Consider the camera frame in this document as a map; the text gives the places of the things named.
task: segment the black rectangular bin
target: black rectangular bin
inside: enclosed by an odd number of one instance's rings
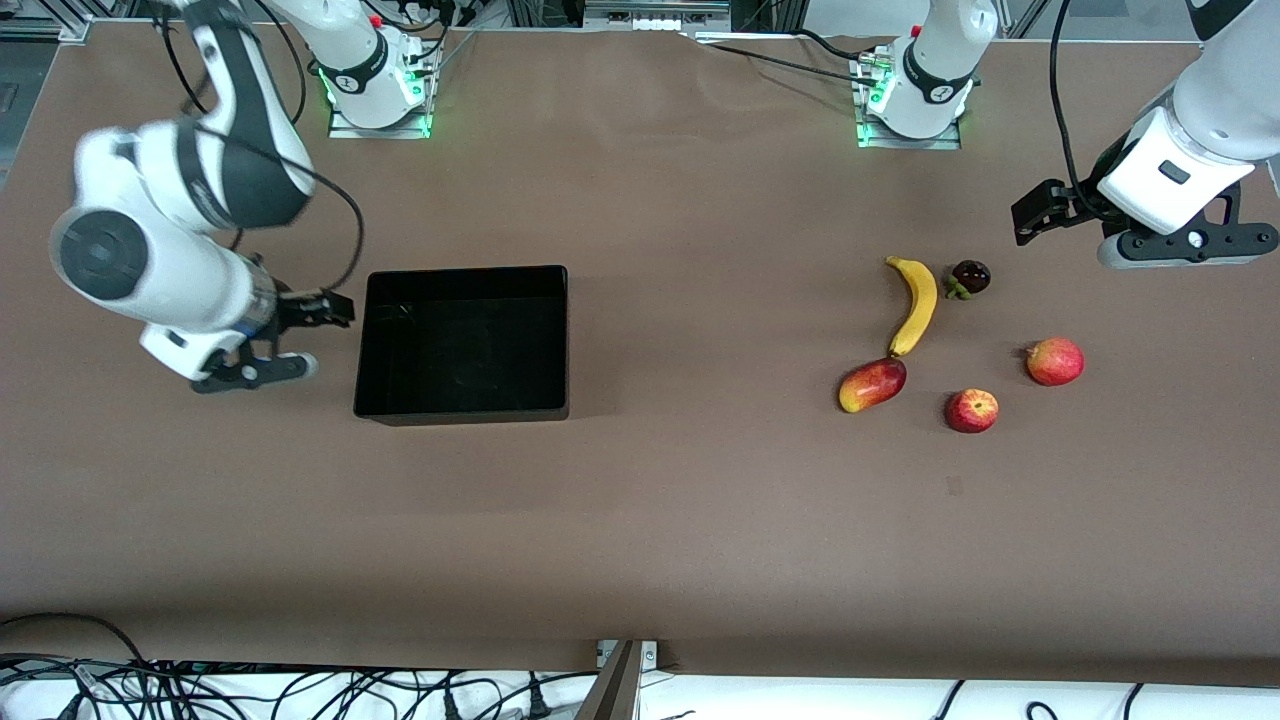
[[[388,425],[563,420],[568,272],[371,274],[355,413]]]

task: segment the brown table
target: brown table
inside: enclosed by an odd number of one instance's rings
[[[1082,165],[1194,56],[1065,46]],[[182,97],[150,28],[95,28],[0,196],[0,609],[165,657],[567,666],[653,637],[687,671],[1274,682],[1280,260],[1119,273],[1096,225],[1016,249],[1010,202],[1062,174],[1046,45],[982,74],[959,152],[858,149],[847,86],[667,33],[483,35],[426,142],[328,141],[312,97],[315,164],[369,217],[357,305],[375,270],[571,274],[568,421],[392,429],[351,414],[358,329],[287,338],[310,382],[200,397],[54,275],[76,140]],[[1263,173],[1245,211],[1280,223]],[[321,193],[246,249],[302,287],[351,238]],[[850,416],[835,383],[908,305],[887,254],[995,283]],[[1015,348],[1052,334],[1089,369],[1044,389]],[[952,433],[973,386],[1000,423]],[[63,630],[42,647],[119,652]]]

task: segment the banana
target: banana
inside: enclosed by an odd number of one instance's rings
[[[888,343],[890,357],[901,357],[920,342],[924,329],[929,327],[933,309],[938,305],[938,286],[933,281],[933,273],[919,260],[890,255],[884,263],[901,273],[906,286],[911,288],[911,313]]]

